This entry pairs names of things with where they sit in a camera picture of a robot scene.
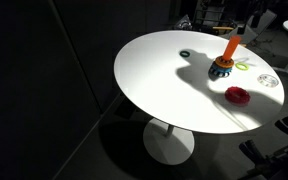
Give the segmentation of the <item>white round pedestal table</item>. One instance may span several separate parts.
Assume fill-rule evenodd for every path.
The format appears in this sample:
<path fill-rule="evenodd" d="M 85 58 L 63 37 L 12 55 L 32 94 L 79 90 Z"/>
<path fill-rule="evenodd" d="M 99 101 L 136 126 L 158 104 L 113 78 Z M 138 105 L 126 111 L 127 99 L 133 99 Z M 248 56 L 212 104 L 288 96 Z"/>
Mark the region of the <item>white round pedestal table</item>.
<path fill-rule="evenodd" d="M 274 120 L 284 104 L 280 78 L 261 57 L 239 45 L 227 77 L 209 69 L 228 41 L 192 31 L 160 31 L 140 36 L 117 54 L 114 75 L 124 95 L 152 116 L 143 141 L 158 162 L 185 162 L 195 147 L 195 132 L 232 134 Z"/>

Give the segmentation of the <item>black and purple equipment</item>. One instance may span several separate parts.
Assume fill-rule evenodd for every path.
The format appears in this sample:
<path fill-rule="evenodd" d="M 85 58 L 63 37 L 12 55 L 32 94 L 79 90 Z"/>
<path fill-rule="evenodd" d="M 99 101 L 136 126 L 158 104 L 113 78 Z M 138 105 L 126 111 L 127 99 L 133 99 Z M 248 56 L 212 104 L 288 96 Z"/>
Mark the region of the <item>black and purple equipment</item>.
<path fill-rule="evenodd" d="M 275 122 L 275 126 L 288 135 L 288 116 Z M 262 155 L 252 140 L 239 144 L 242 153 L 254 163 L 254 168 L 238 180 L 251 180 L 263 176 L 265 180 L 288 180 L 288 145 L 270 155 Z"/>

